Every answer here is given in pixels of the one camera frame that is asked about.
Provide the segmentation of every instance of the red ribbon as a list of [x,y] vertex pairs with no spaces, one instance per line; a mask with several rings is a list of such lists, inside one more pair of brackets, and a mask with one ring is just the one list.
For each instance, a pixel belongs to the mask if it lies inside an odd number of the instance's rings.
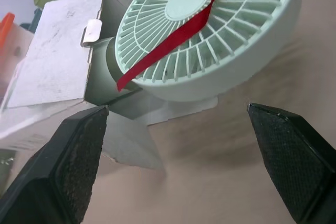
[[117,82],[117,88],[121,91],[127,83],[132,81],[142,71],[161,60],[168,55],[172,50],[192,38],[206,25],[211,7],[215,0],[211,2],[193,18],[187,21],[184,25],[172,32],[164,41],[155,47],[149,54],[142,58],[137,64],[130,68]]

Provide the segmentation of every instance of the fan grille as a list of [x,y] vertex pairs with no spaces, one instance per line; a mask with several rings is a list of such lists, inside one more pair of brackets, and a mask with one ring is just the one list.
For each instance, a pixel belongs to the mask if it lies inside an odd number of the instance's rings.
[[[116,58],[121,71],[126,72],[134,66],[209,2],[203,1],[199,9],[179,19],[169,16],[170,0],[133,0],[117,34]],[[221,67],[238,55],[239,48],[247,46],[253,37],[270,25],[279,13],[276,10],[281,11],[283,2],[216,0],[206,26],[147,68],[137,81],[178,82]]]

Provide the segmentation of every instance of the table surface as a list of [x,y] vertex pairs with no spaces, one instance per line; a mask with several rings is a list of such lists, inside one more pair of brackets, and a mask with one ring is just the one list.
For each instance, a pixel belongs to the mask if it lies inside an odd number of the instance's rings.
[[102,158],[84,223],[294,223],[246,105],[300,114],[336,147],[335,14],[334,0],[303,0],[290,42],[261,72],[214,109],[151,126],[166,174]]

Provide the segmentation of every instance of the fan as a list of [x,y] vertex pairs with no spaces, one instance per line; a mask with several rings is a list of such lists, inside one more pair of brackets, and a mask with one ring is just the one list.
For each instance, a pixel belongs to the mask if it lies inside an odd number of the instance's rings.
[[[133,0],[116,36],[126,73],[211,0]],[[164,100],[213,97],[248,80],[288,40],[301,0],[216,0],[205,27],[133,80]]]

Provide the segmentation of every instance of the black plastic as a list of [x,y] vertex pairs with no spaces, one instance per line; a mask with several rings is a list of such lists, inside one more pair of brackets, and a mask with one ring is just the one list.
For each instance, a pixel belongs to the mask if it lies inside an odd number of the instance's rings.
[[79,224],[89,205],[108,108],[65,119],[0,199],[1,224]]
[[265,167],[296,223],[336,223],[336,151],[301,116],[248,106]]

